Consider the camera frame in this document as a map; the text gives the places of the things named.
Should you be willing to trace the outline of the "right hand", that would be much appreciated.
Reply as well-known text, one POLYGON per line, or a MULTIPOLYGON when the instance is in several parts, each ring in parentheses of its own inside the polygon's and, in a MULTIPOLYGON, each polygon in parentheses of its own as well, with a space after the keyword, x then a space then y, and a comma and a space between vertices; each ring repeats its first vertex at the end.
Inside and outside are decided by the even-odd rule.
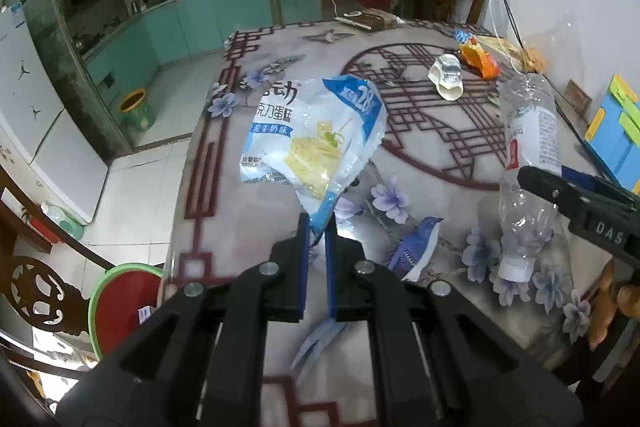
POLYGON ((615 282, 614 275, 614 261, 611 260, 601 272, 590 313, 587 339, 591 351, 603 343, 617 312, 630 319, 639 318, 639 283, 615 282))

